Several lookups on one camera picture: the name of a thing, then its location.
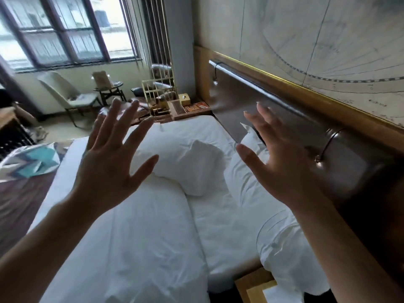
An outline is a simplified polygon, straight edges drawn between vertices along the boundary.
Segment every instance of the window pane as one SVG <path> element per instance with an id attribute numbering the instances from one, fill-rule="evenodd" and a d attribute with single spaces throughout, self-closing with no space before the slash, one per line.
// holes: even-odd
<path id="1" fill-rule="evenodd" d="M 39 0 L 4 0 L 4 2 L 20 28 L 51 26 Z"/>
<path id="2" fill-rule="evenodd" d="M 65 29 L 91 27 L 82 0 L 51 0 Z"/>
<path id="3" fill-rule="evenodd" d="M 94 32 L 68 31 L 70 42 L 79 59 L 102 58 Z"/>
<path id="4" fill-rule="evenodd" d="M 2 19 L 0 19 L 0 55 L 14 70 L 28 69 L 33 67 L 27 55 L 18 44 L 18 41 L 8 30 Z"/>
<path id="5" fill-rule="evenodd" d="M 51 65 L 55 62 L 68 62 L 68 57 L 55 32 L 25 33 L 24 36 L 39 63 Z"/>
<path id="6" fill-rule="evenodd" d="M 119 0 L 90 0 L 111 59 L 133 57 Z"/>

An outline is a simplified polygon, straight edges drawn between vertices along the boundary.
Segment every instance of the gold trim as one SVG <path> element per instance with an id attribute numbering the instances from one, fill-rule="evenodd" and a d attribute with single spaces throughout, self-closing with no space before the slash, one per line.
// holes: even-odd
<path id="1" fill-rule="evenodd" d="M 244 62 L 242 62 L 242 61 L 240 61 L 240 60 L 237 60 L 237 59 L 232 58 L 232 57 L 230 57 L 230 56 L 227 56 L 227 55 L 225 55 L 225 54 L 221 54 L 221 53 L 216 52 L 216 51 L 214 51 L 214 52 L 215 52 L 216 54 L 218 54 L 218 55 L 224 57 L 224 58 L 227 58 L 227 59 L 229 59 L 229 60 L 232 60 L 232 61 L 234 61 L 234 62 L 237 62 L 237 63 L 239 63 L 240 65 L 246 66 L 246 67 L 248 67 L 248 68 L 250 68 L 250 69 L 252 69 L 252 70 L 255 70 L 255 71 L 257 71 L 257 72 L 259 72 L 259 73 L 261 73 L 261 74 L 264 74 L 264 75 L 266 75 L 266 76 L 268 76 L 268 77 L 271 77 L 271 78 L 276 79 L 276 80 L 278 80 L 278 81 L 281 81 L 281 82 L 290 84 L 290 86 L 292 86 L 292 87 L 300 88 L 300 89 L 303 90 L 303 91 L 312 92 L 313 94 L 316 94 L 316 95 L 319 96 L 319 97 L 322 97 L 322 98 L 328 99 L 328 100 L 332 100 L 333 102 L 336 102 L 336 103 L 338 103 L 338 104 L 340 104 L 340 105 L 349 107 L 349 108 L 351 108 L 351 109 L 353 109 L 353 110 L 355 110 L 355 111 L 358 111 L 358 112 L 360 112 L 360 113 L 362 113 L 362 114 L 364 114 L 364 115 L 366 115 L 366 116 L 369 116 L 369 117 L 374 118 L 374 119 L 376 119 L 376 120 L 378 120 L 378 121 L 384 122 L 384 123 L 386 123 L 386 124 L 388 124 L 388 125 L 391 125 L 391 126 L 393 126 L 393 127 L 396 127 L 396 128 L 401 129 L 401 130 L 404 130 L 403 127 L 401 127 L 401 126 L 399 126 L 398 124 L 395 124 L 395 123 L 393 123 L 393 122 L 390 122 L 390 121 L 388 121 L 388 120 L 386 120 L 386 119 L 383 119 L 383 118 L 381 118 L 381 117 L 372 115 L 371 113 L 364 112 L 364 111 L 362 111 L 362 110 L 359 109 L 359 108 L 350 106 L 350 105 L 348 105 L 348 104 L 346 104 L 346 103 L 343 103 L 343 102 L 341 102 L 341 101 L 338 101 L 338 100 L 336 100 L 336 99 L 333 99 L 333 98 L 331 98 L 331 97 L 329 97 L 329 96 L 326 96 L 326 95 L 321 94 L 321 93 L 319 93 L 319 92 L 313 91 L 313 90 L 311 90 L 311 89 L 308 89 L 308 88 L 306 88 L 306 87 L 303 87 L 303 86 L 298 85 L 298 84 L 296 84 L 296 83 L 293 83 L 293 82 L 291 82 L 291 81 L 285 80 L 285 79 L 282 78 L 282 77 L 279 77 L 279 76 L 276 76 L 276 75 L 274 75 L 274 74 L 272 74 L 272 73 L 269 73 L 269 72 L 266 72 L 266 71 L 264 71 L 264 70 L 258 69 L 258 68 L 254 67 L 254 66 L 251 66 L 251 65 L 249 65 L 249 64 L 246 64 L 246 63 L 244 63 Z"/>

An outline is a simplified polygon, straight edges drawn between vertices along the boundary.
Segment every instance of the finger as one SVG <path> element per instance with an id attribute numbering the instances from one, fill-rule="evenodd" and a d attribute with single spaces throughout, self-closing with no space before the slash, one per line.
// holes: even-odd
<path id="1" fill-rule="evenodd" d="M 100 128 L 98 133 L 98 137 L 94 143 L 93 149 L 99 149 L 105 145 L 109 136 L 111 135 L 112 129 L 114 128 L 116 117 L 118 116 L 118 112 L 121 107 L 121 101 L 115 98 L 112 101 L 112 105 L 109 108 L 108 114 L 104 119 L 104 122 Z"/>
<path id="2" fill-rule="evenodd" d="M 275 130 L 260 114 L 252 115 L 249 112 L 244 112 L 244 116 L 259 132 L 267 147 L 279 141 Z"/>
<path id="3" fill-rule="evenodd" d="M 261 102 L 257 102 L 256 109 L 264 120 L 271 125 L 278 137 L 288 138 L 290 136 L 289 130 L 269 107 L 263 106 Z"/>
<path id="4" fill-rule="evenodd" d="M 94 143 L 98 137 L 98 133 L 100 131 L 102 123 L 104 122 L 104 119 L 105 119 L 104 114 L 98 114 L 97 119 L 94 122 L 93 130 L 91 131 L 90 136 L 88 136 L 86 152 L 94 146 Z"/>
<path id="5" fill-rule="evenodd" d="M 129 193 L 134 193 L 140 186 L 140 184 L 153 172 L 154 166 L 158 162 L 158 155 L 154 155 L 146 160 L 143 165 L 132 175 L 127 183 Z"/>
<path id="6" fill-rule="evenodd" d="M 259 157 L 249 147 L 239 143 L 235 149 L 242 161 L 250 168 L 256 179 L 266 189 L 266 183 L 272 181 L 271 173 L 268 172 L 268 167 L 259 159 Z"/>
<path id="7" fill-rule="evenodd" d="M 137 108 L 139 107 L 139 101 L 135 100 L 132 102 L 130 107 L 124 112 L 124 114 L 120 117 L 118 122 L 115 124 L 114 129 L 112 130 L 111 136 L 108 140 L 108 145 L 111 147 L 119 147 L 122 145 L 122 140 L 124 139 L 130 124 L 132 123 Z"/>
<path id="8" fill-rule="evenodd" d="M 134 153 L 136 152 L 139 144 L 144 140 L 147 132 L 152 127 L 154 123 L 154 117 L 148 117 L 143 120 L 139 126 L 129 135 L 128 139 L 125 141 L 123 145 L 123 151 L 127 154 L 128 157 L 132 158 Z"/>

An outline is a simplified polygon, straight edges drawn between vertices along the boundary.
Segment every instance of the window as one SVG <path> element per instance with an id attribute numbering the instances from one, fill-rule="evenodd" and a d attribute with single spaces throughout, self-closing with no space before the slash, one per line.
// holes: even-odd
<path id="1" fill-rule="evenodd" d="M 138 58 L 121 0 L 0 0 L 0 55 L 14 70 Z"/>

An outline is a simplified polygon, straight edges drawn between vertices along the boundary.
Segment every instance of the window sill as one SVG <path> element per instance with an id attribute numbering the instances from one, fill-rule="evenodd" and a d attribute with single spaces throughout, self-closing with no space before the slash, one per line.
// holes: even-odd
<path id="1" fill-rule="evenodd" d="M 49 71 L 49 70 L 59 70 L 59 69 L 68 69 L 68 68 L 79 68 L 79 67 L 85 67 L 85 66 L 99 66 L 99 65 L 108 65 L 108 64 L 116 64 L 120 62 L 137 62 L 141 61 L 141 58 L 122 58 L 122 59 L 116 59 L 112 60 L 110 62 L 87 62 L 83 64 L 71 64 L 71 65 L 63 65 L 63 66 L 54 66 L 54 67 L 47 67 L 47 68 L 30 68 L 30 69 L 21 69 L 21 70 L 15 70 L 16 74 L 19 73 L 33 73 L 33 72 L 41 72 L 41 71 Z"/>

